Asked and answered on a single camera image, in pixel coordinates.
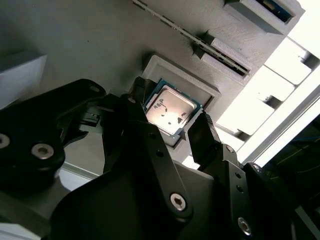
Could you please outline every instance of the gray surface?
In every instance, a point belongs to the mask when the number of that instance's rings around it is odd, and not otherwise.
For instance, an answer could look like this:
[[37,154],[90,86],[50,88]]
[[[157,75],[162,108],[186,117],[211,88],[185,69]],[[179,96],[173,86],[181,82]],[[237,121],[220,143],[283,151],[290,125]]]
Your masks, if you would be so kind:
[[0,109],[39,86],[46,59],[32,51],[0,57]]
[[[206,31],[261,67],[284,36],[245,24],[223,9],[223,0],[148,0],[155,11],[189,32]],[[47,54],[40,91],[81,78],[106,90],[129,90],[142,73],[146,54],[157,52],[194,73],[221,92],[210,112],[216,121],[243,86],[203,64],[188,39],[142,11],[130,0],[2,0],[0,57],[25,49]],[[103,151],[99,136],[66,150],[68,161],[101,173]]]

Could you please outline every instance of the black metal bracket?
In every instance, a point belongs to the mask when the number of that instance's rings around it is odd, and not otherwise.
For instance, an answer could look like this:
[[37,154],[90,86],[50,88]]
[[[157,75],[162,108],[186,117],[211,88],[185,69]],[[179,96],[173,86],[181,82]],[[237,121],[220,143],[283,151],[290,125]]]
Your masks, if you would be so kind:
[[254,220],[246,173],[238,167],[236,152],[222,144],[210,116],[203,112],[188,131],[193,159],[198,170],[215,180],[213,221],[216,235],[229,239],[252,239]]
[[[63,141],[73,116],[106,95],[93,81],[81,79],[0,111],[0,133],[9,141],[0,149],[0,187],[10,191],[43,189],[65,160]],[[33,152],[33,147],[52,147]]]

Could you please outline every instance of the rectangular recess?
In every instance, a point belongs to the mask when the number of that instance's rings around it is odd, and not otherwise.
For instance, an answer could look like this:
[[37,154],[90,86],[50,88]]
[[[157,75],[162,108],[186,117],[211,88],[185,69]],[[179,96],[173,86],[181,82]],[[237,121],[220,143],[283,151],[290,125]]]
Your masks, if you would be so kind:
[[225,0],[224,8],[240,21],[278,35],[287,35],[305,12],[297,0]]
[[[226,62],[216,54],[205,52],[200,48],[195,50],[195,54],[206,64],[224,73],[236,82],[245,85],[249,80],[249,77],[256,71],[257,67],[239,52],[208,33],[204,36],[203,40],[211,47],[215,48],[221,56],[224,56],[225,58],[228,58],[230,62],[233,62],[233,65],[229,64],[229,62]],[[244,74],[240,68],[244,69],[249,74]]]
[[273,0],[256,0],[256,1],[284,23],[287,23],[291,18],[294,17]]

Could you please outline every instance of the slot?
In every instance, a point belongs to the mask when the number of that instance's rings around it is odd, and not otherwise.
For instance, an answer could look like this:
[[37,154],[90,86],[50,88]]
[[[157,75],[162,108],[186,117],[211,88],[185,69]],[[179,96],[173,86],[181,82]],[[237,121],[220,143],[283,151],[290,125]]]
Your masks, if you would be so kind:
[[240,75],[241,77],[246,76],[245,72],[249,72],[249,70],[247,68],[245,68],[244,66],[242,66],[240,63],[232,60],[230,57],[228,57],[227,55],[223,54],[222,52],[216,50],[221,56],[223,56],[224,58],[219,57],[216,54],[209,54],[211,57],[213,57],[214,59],[216,59],[218,62],[222,63],[223,65],[225,65],[226,67],[228,67],[231,71],[235,72],[236,74]]
[[285,9],[283,9],[279,4],[277,4],[273,0],[256,0],[256,1],[284,23],[287,23],[291,18],[293,18],[293,16],[289,12],[287,12]]

